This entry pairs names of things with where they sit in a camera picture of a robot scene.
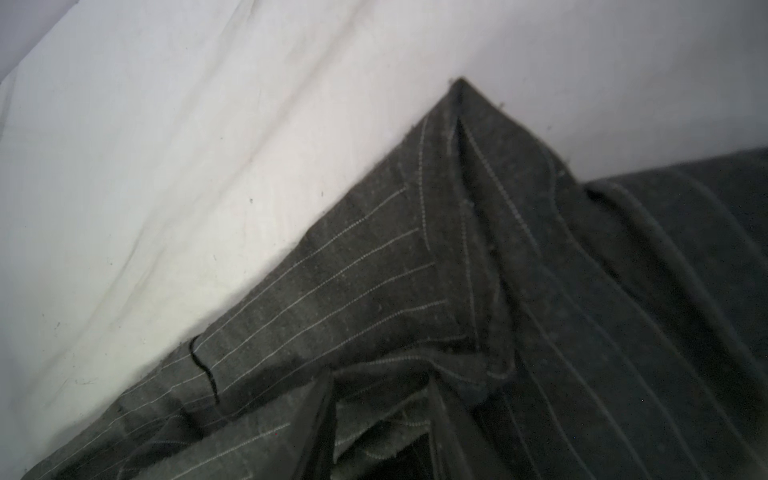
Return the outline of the dark grey pinstriped shirt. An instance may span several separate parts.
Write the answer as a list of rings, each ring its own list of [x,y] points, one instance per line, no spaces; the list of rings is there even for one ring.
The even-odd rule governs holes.
[[[335,479],[425,479],[431,379],[518,479],[767,475],[767,151],[577,181],[473,86],[31,479],[271,479],[331,372]]]

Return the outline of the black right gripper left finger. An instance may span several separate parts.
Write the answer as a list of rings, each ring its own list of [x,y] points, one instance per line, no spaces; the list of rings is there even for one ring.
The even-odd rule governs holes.
[[[291,479],[329,479],[336,434],[332,374],[320,375],[308,393],[291,434]]]

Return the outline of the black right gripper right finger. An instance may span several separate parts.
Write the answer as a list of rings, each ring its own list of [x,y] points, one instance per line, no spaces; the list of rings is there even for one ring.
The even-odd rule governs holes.
[[[502,480],[513,475],[458,396],[431,377],[429,447],[435,479]]]

